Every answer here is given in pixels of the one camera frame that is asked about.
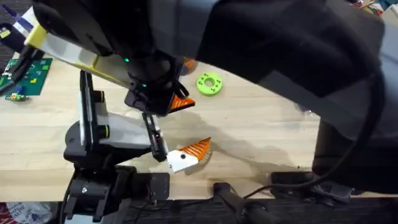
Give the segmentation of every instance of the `circuit board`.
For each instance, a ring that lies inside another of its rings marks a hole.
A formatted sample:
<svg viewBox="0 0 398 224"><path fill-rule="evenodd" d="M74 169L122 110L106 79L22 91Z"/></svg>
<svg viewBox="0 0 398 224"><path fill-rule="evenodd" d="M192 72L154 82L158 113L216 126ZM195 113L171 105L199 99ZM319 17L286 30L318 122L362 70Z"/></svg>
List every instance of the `circuit board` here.
<svg viewBox="0 0 398 224"><path fill-rule="evenodd" d="M11 79L11 68L17 63L18 59L11 59L8 61L7 67L0 76L0 87L5 85ZM42 87L49 72L52 63L52 58L42 58L41 60L33 61L32 65L25 74L25 77L18 83L17 86L23 86L23 95L37 96L40 95ZM14 90L8 91L5 95L11 95Z"/></svg>

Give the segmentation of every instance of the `black power cord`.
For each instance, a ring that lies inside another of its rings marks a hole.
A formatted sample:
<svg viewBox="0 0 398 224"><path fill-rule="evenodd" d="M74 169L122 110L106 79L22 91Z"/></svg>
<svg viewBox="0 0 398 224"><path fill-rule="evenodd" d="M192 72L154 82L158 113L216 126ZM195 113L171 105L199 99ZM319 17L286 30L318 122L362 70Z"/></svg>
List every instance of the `black power cord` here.
<svg viewBox="0 0 398 224"><path fill-rule="evenodd" d="M259 189L251 192L250 194L244 196L243 198L249 198L259 192L262 192L266 189L271 188L280 188L280 189L302 189L309 188L315 185L318 185L333 175L337 174L342 167L345 167L349 162L351 162L352 158L355 154L359 153L363 147L365 147L372 136L374 129L376 128L379 120L381 118L381 114L384 108L384 78L382 73L375 73L368 80L368 85L370 89L370 104L368 107L368 113L366 115L365 122L361 131L358 134L357 140L353 143L353 145L345 152L340 161L332 167L325 175L311 180L302 184L269 184Z"/></svg>
<svg viewBox="0 0 398 224"><path fill-rule="evenodd" d="M134 223L133 223L133 224L136 224L136 223L137 223L139 217L141 216L142 211L144 211L145 207L148 206L148 204L149 204L149 202L147 202L147 203L138 211L138 214L137 214L136 219L134 220Z"/></svg>
<svg viewBox="0 0 398 224"><path fill-rule="evenodd" d="M212 200L213 200L213 198L209 198L209 199L200 200L200 201L197 201L197 202L186 203L186 204L177 206L177 208L185 208L185 207L192 206L192 205L198 205L198 204L201 204L201 203L210 202L210 201L212 201ZM148 204L149 204L149 203L146 203L142 208L135 207L135 206L132 206L132 205L130 206L131 208L134 208L134 209L139 210L139 213L137 214L136 218L134 219L134 224L138 221L138 218L148 217L148 216L152 215L154 212L166 211L166 210L170 210L170 209L171 209L171 208L166 208L166 206L169 204L169 201L165 202L165 203L163 204L163 206L161 206L160 208L145 209L146 206L148 206ZM150 212L150 214L149 214L149 215L146 215L146 216L141 216L141 213L142 213L142 212Z"/></svg>
<svg viewBox="0 0 398 224"><path fill-rule="evenodd" d="M35 59L42 58L43 54L44 54L43 51L35 49L34 47L31 47L29 45L26 45L22 49L22 52L19 55L17 63L13 66L12 70L10 71L10 73L12 73L11 80L0 88L0 96L7 93L14 86L16 86L23 79L24 75L30 68L32 62Z"/></svg>
<svg viewBox="0 0 398 224"><path fill-rule="evenodd" d="M59 224L63 224L65 221L66 217L63 216L63 210L65 209L65 204L67 203L68 196L70 193L70 191L69 191L70 185L72 184L72 180L75 178L75 176L76 176L76 171L73 172L72 177L69 180L69 184L65 191L65 194L63 195L63 200L62 200L61 209L60 209L60 216L59 216L59 220L58 220Z"/></svg>

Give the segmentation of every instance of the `green ring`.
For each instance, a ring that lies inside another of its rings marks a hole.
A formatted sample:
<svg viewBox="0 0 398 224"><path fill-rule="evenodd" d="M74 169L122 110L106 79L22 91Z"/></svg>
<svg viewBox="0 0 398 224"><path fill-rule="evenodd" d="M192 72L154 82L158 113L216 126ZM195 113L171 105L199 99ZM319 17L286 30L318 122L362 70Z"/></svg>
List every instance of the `green ring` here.
<svg viewBox="0 0 398 224"><path fill-rule="evenodd" d="M206 86L206 81L213 83L213 86ZM206 72L199 76L197 80L198 91L205 96L214 96L221 91L223 80L215 72Z"/></svg>

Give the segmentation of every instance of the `orange object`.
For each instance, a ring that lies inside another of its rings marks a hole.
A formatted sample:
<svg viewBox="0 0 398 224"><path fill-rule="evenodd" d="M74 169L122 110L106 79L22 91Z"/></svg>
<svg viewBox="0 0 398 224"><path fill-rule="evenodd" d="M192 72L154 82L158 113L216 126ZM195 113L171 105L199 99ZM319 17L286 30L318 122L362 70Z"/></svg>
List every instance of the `orange object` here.
<svg viewBox="0 0 398 224"><path fill-rule="evenodd" d="M187 72L187 73L191 73L192 70L193 70L194 67L195 67L195 60L194 60L194 59L186 58L185 61L184 61L184 65L185 65L186 68L188 69L188 72Z"/></svg>
<svg viewBox="0 0 398 224"><path fill-rule="evenodd" d="M209 150L210 140L211 138L206 138L190 146L185 146L179 149L179 151L183 151L191 156L195 156L200 161L201 159L203 159L203 157L206 155L207 151Z"/></svg>
<svg viewBox="0 0 398 224"><path fill-rule="evenodd" d="M181 100L178 96L175 95L169 113L173 113L191 106L195 106L195 100L189 97L187 97L187 99L185 100Z"/></svg>

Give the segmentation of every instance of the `wooden table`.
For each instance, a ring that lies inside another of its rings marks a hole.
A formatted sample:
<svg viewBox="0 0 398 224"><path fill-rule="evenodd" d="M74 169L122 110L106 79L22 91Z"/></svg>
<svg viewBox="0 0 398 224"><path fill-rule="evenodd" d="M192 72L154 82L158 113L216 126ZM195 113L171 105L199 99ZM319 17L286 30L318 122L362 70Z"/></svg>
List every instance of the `wooden table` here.
<svg viewBox="0 0 398 224"><path fill-rule="evenodd" d="M222 91L206 97L196 91L200 73L218 72ZM213 182L229 182L240 195L267 183L274 171L308 170L319 118L231 73L199 64L182 78L197 105L160 119L169 149L212 137L204 165L172 174L171 199L211 197ZM94 77L104 90L108 111L140 119L124 104L127 90ZM73 172L63 158L65 133L78 119L79 70L54 60L40 96L13 103L0 99L0 202L62 200ZM124 164L140 172L170 172L166 162L147 154ZM257 197L270 197L258 194Z"/></svg>

